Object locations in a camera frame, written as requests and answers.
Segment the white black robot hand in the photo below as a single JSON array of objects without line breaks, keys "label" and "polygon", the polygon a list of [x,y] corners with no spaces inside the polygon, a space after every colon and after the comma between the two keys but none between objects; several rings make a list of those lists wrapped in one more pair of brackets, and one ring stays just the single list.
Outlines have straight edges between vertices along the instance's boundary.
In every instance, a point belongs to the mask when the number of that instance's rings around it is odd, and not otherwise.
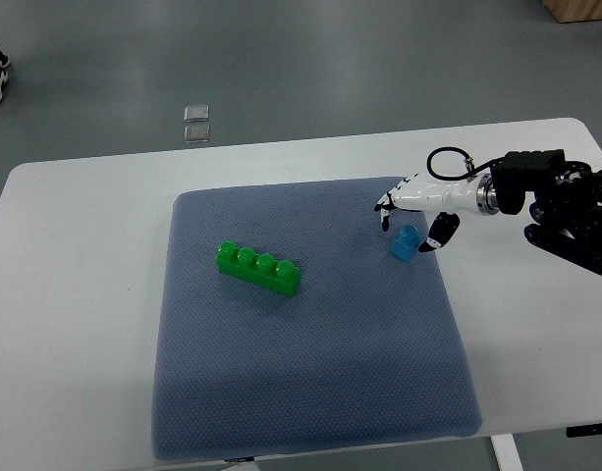
[{"label": "white black robot hand", "polygon": [[485,183],[484,176],[445,182],[413,174],[385,192],[374,211],[379,213],[383,232],[389,230],[390,215],[394,211],[434,213],[436,217],[418,251],[435,251],[444,247],[457,232],[461,224],[460,211],[484,213],[484,199],[478,192]]}]

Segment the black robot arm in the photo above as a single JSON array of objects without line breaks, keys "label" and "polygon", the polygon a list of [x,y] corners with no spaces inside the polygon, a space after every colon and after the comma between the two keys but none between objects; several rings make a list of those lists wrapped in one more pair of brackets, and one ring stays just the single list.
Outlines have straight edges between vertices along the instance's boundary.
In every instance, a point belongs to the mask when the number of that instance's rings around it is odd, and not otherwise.
[{"label": "black robot arm", "polygon": [[569,161],[562,149],[509,152],[484,166],[501,213],[517,215],[533,194],[528,242],[602,276],[602,169]]}]

